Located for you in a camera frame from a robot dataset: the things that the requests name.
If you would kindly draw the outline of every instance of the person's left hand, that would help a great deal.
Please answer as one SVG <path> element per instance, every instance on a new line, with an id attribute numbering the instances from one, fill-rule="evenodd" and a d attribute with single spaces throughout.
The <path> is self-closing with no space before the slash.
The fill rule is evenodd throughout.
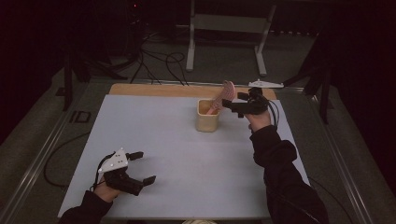
<path id="1" fill-rule="evenodd" d="M 99 181 L 100 184 L 96 186 L 96 189 L 93 191 L 94 194 L 99 196 L 103 201 L 107 203 L 113 202 L 117 196 L 121 193 L 119 189 L 113 189 L 106 184 L 105 178 L 102 178 Z"/>

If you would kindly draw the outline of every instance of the person's right hand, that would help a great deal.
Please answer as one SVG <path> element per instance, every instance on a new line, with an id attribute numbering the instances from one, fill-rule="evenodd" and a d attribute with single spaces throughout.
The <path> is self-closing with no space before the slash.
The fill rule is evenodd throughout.
<path id="1" fill-rule="evenodd" d="M 264 111 L 260 115 L 246 114 L 244 115 L 250 122 L 249 129 L 253 132 L 259 129 L 271 125 L 271 116 L 268 110 Z"/>

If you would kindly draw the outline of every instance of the white tabletop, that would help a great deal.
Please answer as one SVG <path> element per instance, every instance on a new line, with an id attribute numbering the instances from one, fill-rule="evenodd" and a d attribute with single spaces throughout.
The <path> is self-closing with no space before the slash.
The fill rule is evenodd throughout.
<path id="1" fill-rule="evenodd" d="M 260 219 L 269 217 L 263 168 L 253 160 L 248 120 L 225 108 L 213 133 L 195 130 L 198 98 L 107 95 L 81 155 L 59 217 L 81 203 L 100 160 L 123 147 L 143 151 L 131 178 L 156 175 L 139 196 L 122 193 L 106 215 L 120 219 Z M 282 105 L 278 132 L 294 140 Z M 309 184 L 300 157 L 294 162 Z"/>

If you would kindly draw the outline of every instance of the human hand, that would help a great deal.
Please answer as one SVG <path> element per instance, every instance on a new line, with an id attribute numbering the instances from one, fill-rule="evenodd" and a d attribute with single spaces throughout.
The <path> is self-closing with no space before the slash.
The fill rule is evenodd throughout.
<path id="1" fill-rule="evenodd" d="M 253 132 L 271 125 L 271 116 L 268 110 L 265 110 L 260 115 L 246 114 L 245 117 L 250 122 L 249 129 Z"/>
<path id="2" fill-rule="evenodd" d="M 96 189 L 93 191 L 99 198 L 107 203 L 113 202 L 117 196 L 121 193 L 119 189 L 113 189 L 106 184 L 105 178 L 102 178 L 99 181 L 100 184 L 96 186 Z"/>

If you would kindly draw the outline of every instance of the gray carpet floor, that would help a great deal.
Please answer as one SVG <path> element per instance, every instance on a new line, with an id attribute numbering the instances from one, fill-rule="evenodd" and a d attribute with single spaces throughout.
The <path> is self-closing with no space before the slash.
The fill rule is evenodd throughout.
<path id="1" fill-rule="evenodd" d="M 258 78 L 263 81 L 281 83 L 297 74 L 314 41 L 311 37 L 298 35 L 270 35 L 263 53 L 268 71 L 267 77 L 258 76 L 251 41 L 235 44 L 202 40 L 197 42 L 192 72 L 182 72 L 185 69 L 185 59 L 181 62 L 181 69 L 177 63 L 168 65 L 170 71 L 177 77 L 182 78 L 184 73 L 185 79 L 190 84 L 220 84 L 223 80 L 231 80 L 237 85 L 247 85 Z M 164 54 L 181 52 L 187 55 L 187 47 L 186 38 L 181 37 L 172 41 L 153 38 L 145 43 L 143 49 Z M 136 83 L 149 82 L 155 77 L 155 79 L 177 84 L 177 80 L 168 71 L 165 62 L 147 54 L 143 62 L 147 68 L 142 68 L 137 73 Z M 137 67 L 138 63 L 135 63 L 119 72 L 120 75 L 128 77 L 128 80 L 123 82 L 130 81 Z M 70 182 L 103 98 L 111 85 L 119 82 L 95 71 L 92 73 L 94 75 L 88 84 L 80 84 L 75 80 L 75 88 L 82 88 L 85 91 L 75 97 L 76 105 L 73 108 L 77 111 L 91 112 L 92 118 L 88 123 L 64 125 L 54 147 L 57 152 L 46 167 L 48 178 L 60 185 L 67 185 Z M 328 111 L 330 124 L 324 125 L 318 117 L 316 102 L 311 97 L 303 95 L 299 89 L 304 86 L 305 82 L 306 80 L 302 80 L 294 83 L 293 88 L 276 90 L 276 96 L 284 106 L 304 168 L 311 178 L 311 184 L 326 204 L 330 222 L 363 223 L 360 211 L 354 207 L 352 202 L 354 199 L 350 197 L 350 192 L 346 188 L 343 172 L 347 171 L 353 177 L 353 183 L 370 215 L 368 218 L 370 222 L 394 223 L 396 220 L 395 198 L 376 168 L 359 130 L 338 96 L 337 89 L 331 88 L 332 106 Z M 32 164 L 40 149 L 46 145 L 53 127 L 66 113 L 62 112 L 64 99 L 55 96 L 55 92 L 62 85 L 63 70 L 54 75 L 51 88 L 36 102 L 29 114 L 0 148 L 0 162 L 4 167 L 0 171 L 2 212 L 5 212 L 7 202 L 17 190 L 25 171 Z M 340 171 L 336 165 L 337 157 L 334 156 L 334 148 L 346 164 L 344 171 Z M 56 223 L 65 193 L 66 188 L 50 185 L 45 180 L 43 171 L 40 170 L 35 183 L 28 189 L 27 197 L 22 199 L 22 206 L 14 211 L 16 216 L 9 223 Z M 125 222 L 125 220 L 103 221 L 103 223 Z M 181 223 L 181 221 L 157 220 L 148 223 L 173 224 Z M 218 223 L 261 222 L 259 220 L 219 220 Z"/>

